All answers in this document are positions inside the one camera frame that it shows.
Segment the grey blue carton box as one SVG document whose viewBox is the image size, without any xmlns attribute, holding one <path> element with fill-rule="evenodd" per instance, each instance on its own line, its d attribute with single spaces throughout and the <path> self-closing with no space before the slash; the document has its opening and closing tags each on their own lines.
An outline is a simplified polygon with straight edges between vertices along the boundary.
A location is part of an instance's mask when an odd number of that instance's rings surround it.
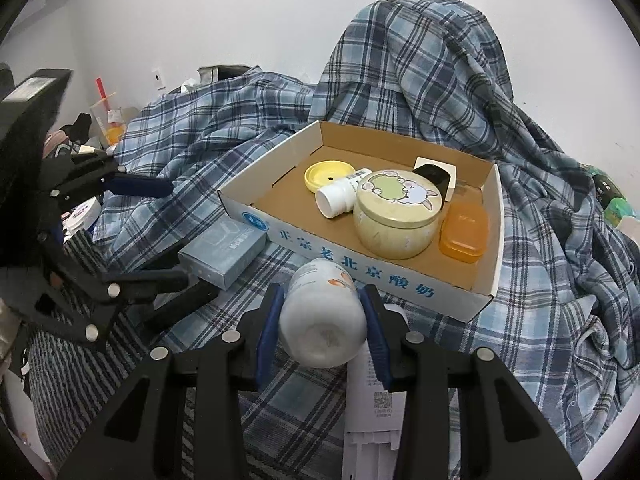
<svg viewBox="0 0 640 480">
<path fill-rule="evenodd" d="M 222 217 L 181 248 L 178 258 L 190 274 L 227 290 L 265 246 L 264 232 Z"/>
</svg>

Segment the small white pill bottle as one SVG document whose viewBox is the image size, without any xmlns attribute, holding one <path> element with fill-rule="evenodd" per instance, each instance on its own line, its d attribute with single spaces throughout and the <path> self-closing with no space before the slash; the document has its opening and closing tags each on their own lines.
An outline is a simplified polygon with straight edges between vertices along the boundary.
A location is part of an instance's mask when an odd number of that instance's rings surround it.
<svg viewBox="0 0 640 480">
<path fill-rule="evenodd" d="M 372 172 L 362 168 L 353 174 L 339 178 L 316 192 L 316 205 L 324 218 L 334 219 L 348 214 L 354 208 L 360 181 Z"/>
</svg>

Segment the cream round tin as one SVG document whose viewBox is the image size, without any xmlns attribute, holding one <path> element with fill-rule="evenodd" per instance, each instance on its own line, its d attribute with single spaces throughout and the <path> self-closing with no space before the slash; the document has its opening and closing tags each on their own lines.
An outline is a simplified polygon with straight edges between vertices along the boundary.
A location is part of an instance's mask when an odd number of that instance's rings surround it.
<svg viewBox="0 0 640 480">
<path fill-rule="evenodd" d="M 380 258 L 409 259 L 431 245 L 443 206 L 442 194 L 424 177 L 408 170 L 378 170 L 358 185 L 356 234 Z"/>
</svg>

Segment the plastic cup with red straw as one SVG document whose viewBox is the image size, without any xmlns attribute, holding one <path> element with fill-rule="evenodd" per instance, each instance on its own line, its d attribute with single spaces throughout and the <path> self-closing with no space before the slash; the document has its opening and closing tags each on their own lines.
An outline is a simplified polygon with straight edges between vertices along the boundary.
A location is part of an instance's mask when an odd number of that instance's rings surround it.
<svg viewBox="0 0 640 480">
<path fill-rule="evenodd" d="M 115 145 L 126 131 L 124 109 L 116 91 L 108 93 L 101 77 L 96 78 L 99 99 L 90 107 L 96 124 L 109 146 Z"/>
</svg>

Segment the white round jar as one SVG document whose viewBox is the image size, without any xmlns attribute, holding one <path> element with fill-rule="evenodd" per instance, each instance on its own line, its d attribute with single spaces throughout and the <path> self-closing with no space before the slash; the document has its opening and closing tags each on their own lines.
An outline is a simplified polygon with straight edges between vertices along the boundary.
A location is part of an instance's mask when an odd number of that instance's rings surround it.
<svg viewBox="0 0 640 480">
<path fill-rule="evenodd" d="M 64 229 L 67 232 L 90 230 L 98 220 L 101 210 L 100 201 L 96 197 L 89 198 L 78 205 L 63 221 Z"/>
</svg>

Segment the yellow round lid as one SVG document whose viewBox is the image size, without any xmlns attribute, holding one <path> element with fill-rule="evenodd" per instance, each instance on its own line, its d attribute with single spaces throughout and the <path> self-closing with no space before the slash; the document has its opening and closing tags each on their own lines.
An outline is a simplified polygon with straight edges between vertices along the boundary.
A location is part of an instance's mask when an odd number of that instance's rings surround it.
<svg viewBox="0 0 640 480">
<path fill-rule="evenodd" d="M 315 162 L 305 170 L 305 186 L 308 191 L 315 193 L 319 188 L 323 188 L 335 180 L 347 177 L 355 171 L 356 169 L 351 164 L 341 160 Z"/>
</svg>

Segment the wall socket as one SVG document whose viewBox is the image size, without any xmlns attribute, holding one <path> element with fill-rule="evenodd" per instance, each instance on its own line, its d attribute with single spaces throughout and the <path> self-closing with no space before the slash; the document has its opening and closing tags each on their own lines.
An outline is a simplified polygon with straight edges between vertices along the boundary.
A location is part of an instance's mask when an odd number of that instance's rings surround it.
<svg viewBox="0 0 640 480">
<path fill-rule="evenodd" d="M 155 84 L 155 88 L 158 92 L 164 91 L 166 89 L 166 84 L 164 81 L 164 77 L 162 71 L 159 68 L 152 69 L 152 76 Z"/>
</svg>

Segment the green tissue pack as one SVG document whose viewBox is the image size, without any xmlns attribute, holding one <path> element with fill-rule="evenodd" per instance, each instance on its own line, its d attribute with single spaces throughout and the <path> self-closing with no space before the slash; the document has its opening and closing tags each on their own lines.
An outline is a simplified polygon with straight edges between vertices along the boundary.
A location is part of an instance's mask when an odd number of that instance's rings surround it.
<svg viewBox="0 0 640 480">
<path fill-rule="evenodd" d="M 582 168 L 592 177 L 604 218 L 611 226 L 616 228 L 624 217 L 639 218 L 638 211 L 631 206 L 627 197 L 606 172 L 586 164 L 582 164 Z"/>
</svg>

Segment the large white plastic bottle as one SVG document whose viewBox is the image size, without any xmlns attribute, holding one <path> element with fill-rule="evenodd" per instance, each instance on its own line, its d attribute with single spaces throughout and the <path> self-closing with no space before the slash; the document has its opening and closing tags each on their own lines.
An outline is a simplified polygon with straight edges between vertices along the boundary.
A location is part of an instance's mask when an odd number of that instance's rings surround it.
<svg viewBox="0 0 640 480">
<path fill-rule="evenodd" d="M 293 275 L 279 318 L 288 355 L 306 367 L 332 368 L 353 359 L 367 337 L 367 319 L 352 277 L 317 258 Z"/>
</svg>

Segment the grey box at wall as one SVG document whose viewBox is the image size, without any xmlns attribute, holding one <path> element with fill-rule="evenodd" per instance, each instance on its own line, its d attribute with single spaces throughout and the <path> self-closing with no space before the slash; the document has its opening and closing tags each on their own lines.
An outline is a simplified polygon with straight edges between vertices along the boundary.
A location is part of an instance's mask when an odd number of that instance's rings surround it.
<svg viewBox="0 0 640 480">
<path fill-rule="evenodd" d="M 242 64 L 218 64 L 200 67 L 198 76 L 200 76 L 200 84 L 213 84 L 217 81 L 242 76 L 249 70 L 250 66 Z"/>
</svg>

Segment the blue plaid shirt cloth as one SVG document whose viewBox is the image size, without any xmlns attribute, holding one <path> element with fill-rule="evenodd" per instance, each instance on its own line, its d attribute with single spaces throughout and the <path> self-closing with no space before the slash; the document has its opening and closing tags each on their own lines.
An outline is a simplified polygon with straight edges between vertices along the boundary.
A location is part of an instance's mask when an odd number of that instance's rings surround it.
<svg viewBox="0 0 640 480">
<path fill-rule="evenodd" d="M 605 220 L 591 174 L 514 103 L 500 41 L 459 0 L 387 0 L 346 27 L 318 84 L 253 68 L 162 96 L 116 157 L 171 180 L 164 200 L 107 195 L 94 244 L 134 270 L 224 211 L 217 190 L 311 122 L 386 130 L 499 169 L 506 238 L 498 294 L 472 322 L 406 304 L 441 346 L 494 350 L 576 462 L 639 383 L 639 251 Z"/>
</svg>

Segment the striped grey cloth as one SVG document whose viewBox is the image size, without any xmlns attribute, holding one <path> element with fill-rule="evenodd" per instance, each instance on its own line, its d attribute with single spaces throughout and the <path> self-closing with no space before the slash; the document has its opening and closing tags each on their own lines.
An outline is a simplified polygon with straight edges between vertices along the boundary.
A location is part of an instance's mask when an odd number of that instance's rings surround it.
<svg viewBox="0 0 640 480">
<path fill-rule="evenodd" d="M 29 331 L 28 384 L 38 436 L 59 471 L 80 437 L 148 354 L 126 315 L 116 318 L 101 351 L 43 330 Z"/>
</svg>

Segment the pink floral fabric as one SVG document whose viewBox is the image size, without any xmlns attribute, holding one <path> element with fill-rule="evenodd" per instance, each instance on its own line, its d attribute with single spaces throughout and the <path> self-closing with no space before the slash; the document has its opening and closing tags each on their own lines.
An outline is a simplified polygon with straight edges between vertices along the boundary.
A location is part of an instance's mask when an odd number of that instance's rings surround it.
<svg viewBox="0 0 640 480">
<path fill-rule="evenodd" d="M 43 145 L 42 158 L 55 158 L 68 154 L 71 148 L 66 133 L 63 130 L 56 130 L 47 135 Z"/>
</svg>

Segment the white cardboard tray box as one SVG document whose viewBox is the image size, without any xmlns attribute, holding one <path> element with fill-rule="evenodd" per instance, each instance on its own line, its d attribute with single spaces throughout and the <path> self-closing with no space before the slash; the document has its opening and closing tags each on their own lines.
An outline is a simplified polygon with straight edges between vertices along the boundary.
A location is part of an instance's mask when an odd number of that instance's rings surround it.
<svg viewBox="0 0 640 480">
<path fill-rule="evenodd" d="M 227 214 L 307 258 L 467 323 L 497 296 L 498 168 L 400 134 L 313 122 L 224 184 Z"/>
</svg>

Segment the white lotion tube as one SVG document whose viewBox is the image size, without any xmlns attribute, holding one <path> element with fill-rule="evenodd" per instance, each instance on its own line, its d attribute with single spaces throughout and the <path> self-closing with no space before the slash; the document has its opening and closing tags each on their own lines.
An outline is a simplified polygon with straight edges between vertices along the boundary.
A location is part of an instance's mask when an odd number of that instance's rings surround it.
<svg viewBox="0 0 640 480">
<path fill-rule="evenodd" d="M 394 475 L 406 396 L 388 392 L 376 378 L 360 314 L 347 326 L 352 359 L 347 363 L 342 477 L 390 479 Z"/>
</svg>

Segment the black square frame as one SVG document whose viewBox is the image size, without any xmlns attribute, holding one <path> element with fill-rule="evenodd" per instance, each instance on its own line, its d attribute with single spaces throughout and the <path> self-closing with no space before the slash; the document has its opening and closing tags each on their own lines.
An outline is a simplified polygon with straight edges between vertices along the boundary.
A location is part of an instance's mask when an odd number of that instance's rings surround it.
<svg viewBox="0 0 640 480">
<path fill-rule="evenodd" d="M 135 304 L 126 317 L 138 336 L 152 344 L 178 322 L 216 299 L 220 289 L 195 275 L 188 275 L 189 285 L 180 292 L 162 292 L 154 300 Z"/>
</svg>

